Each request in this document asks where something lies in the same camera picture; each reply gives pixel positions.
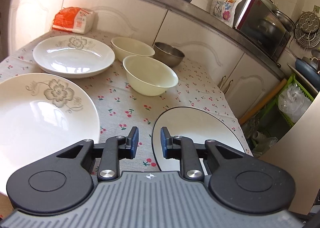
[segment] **microwave oven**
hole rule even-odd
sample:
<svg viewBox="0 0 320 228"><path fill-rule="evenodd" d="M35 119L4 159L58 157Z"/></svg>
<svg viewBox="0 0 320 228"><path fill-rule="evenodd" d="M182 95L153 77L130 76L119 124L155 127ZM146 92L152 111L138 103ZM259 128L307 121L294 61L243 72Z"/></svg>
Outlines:
<svg viewBox="0 0 320 228"><path fill-rule="evenodd" d="M276 62L290 33L261 0L242 0L236 7L234 28Z"/></svg>

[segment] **cream bowl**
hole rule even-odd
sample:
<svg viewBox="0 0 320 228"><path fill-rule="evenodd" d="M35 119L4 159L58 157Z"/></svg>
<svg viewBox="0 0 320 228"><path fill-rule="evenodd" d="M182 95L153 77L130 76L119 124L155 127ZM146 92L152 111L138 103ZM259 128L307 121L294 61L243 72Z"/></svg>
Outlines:
<svg viewBox="0 0 320 228"><path fill-rule="evenodd" d="M155 54L151 46L132 38L114 37L111 40L111 44L117 59L121 62L125 57L131 55L150 57Z"/></svg>
<svg viewBox="0 0 320 228"><path fill-rule="evenodd" d="M178 76L162 62L150 57L128 56L123 60L131 87L146 96L157 96L178 84Z"/></svg>

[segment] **cabinet handle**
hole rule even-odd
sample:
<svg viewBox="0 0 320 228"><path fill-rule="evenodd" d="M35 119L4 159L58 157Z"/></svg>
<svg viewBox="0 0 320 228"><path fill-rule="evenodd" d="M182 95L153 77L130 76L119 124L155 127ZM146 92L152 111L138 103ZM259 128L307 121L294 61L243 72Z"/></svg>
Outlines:
<svg viewBox="0 0 320 228"><path fill-rule="evenodd" d="M227 87L226 91L224 92L224 94L227 94L227 92L230 89L232 83L233 83L233 80L229 81L228 87Z"/></svg>
<svg viewBox="0 0 320 228"><path fill-rule="evenodd" d="M224 83L224 80L226 79L226 75L222 77L221 81L219 82L218 84L218 88L221 89L223 83Z"/></svg>

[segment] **orange package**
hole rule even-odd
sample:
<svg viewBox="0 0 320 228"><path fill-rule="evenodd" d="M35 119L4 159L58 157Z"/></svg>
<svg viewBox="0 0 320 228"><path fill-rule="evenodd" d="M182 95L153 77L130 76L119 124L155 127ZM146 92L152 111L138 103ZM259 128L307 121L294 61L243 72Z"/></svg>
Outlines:
<svg viewBox="0 0 320 228"><path fill-rule="evenodd" d="M67 7L54 16L52 29L86 34L92 27L94 13L80 7Z"/></svg>

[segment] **cabinet door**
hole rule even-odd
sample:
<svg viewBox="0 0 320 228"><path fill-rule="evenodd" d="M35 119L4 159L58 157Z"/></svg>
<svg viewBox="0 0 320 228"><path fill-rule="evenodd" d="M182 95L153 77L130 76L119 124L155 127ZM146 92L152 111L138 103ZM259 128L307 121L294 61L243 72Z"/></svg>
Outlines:
<svg viewBox="0 0 320 228"><path fill-rule="evenodd" d="M63 7L95 11L93 29L153 44L166 9L142 0L64 0Z"/></svg>
<svg viewBox="0 0 320 228"><path fill-rule="evenodd" d="M230 81L232 84L226 92ZM279 81L254 59L244 54L222 90L237 119L252 109Z"/></svg>
<svg viewBox="0 0 320 228"><path fill-rule="evenodd" d="M243 51L217 32L171 11L162 23L156 42L170 44L180 49L186 58L204 65L216 84L223 76L230 75L243 55Z"/></svg>
<svg viewBox="0 0 320 228"><path fill-rule="evenodd" d="M10 0L0 0L0 62L8 56L8 17Z"/></svg>
<svg viewBox="0 0 320 228"><path fill-rule="evenodd" d="M63 0L11 0L8 23L9 55L51 28Z"/></svg>

